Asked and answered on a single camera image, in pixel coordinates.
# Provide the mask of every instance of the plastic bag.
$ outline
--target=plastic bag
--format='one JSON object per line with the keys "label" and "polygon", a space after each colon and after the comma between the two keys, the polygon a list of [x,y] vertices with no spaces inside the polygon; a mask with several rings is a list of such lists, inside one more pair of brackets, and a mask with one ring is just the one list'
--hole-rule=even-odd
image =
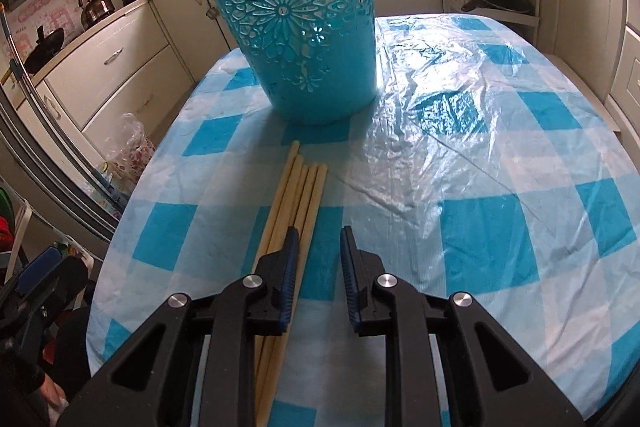
{"label": "plastic bag", "polygon": [[142,122],[130,112],[120,117],[116,133],[105,140],[105,145],[106,160],[111,168],[134,185],[156,152]]}

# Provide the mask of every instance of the checkered tablecloth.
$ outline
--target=checkered tablecloth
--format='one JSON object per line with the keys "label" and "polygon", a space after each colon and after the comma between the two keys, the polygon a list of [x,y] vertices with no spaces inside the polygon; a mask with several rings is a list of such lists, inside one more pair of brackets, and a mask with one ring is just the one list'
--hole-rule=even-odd
{"label": "checkered tablecloth", "polygon": [[380,96],[323,127],[277,116],[238,50],[209,71],[113,237],[93,372],[171,293],[199,298],[250,271],[297,139],[329,174],[271,427],[383,424],[384,340],[351,331],[343,225],[419,290],[473,293],[584,416],[619,388],[640,349],[640,177],[617,139],[493,20],[383,18],[376,39]]}

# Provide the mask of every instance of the kettle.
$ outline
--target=kettle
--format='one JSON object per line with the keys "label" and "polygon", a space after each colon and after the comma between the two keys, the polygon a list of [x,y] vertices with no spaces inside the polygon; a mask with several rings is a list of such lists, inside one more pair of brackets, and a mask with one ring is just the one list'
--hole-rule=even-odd
{"label": "kettle", "polygon": [[78,0],[78,6],[82,8],[80,23],[85,30],[116,11],[111,0],[89,0],[84,7],[82,7],[82,0]]}

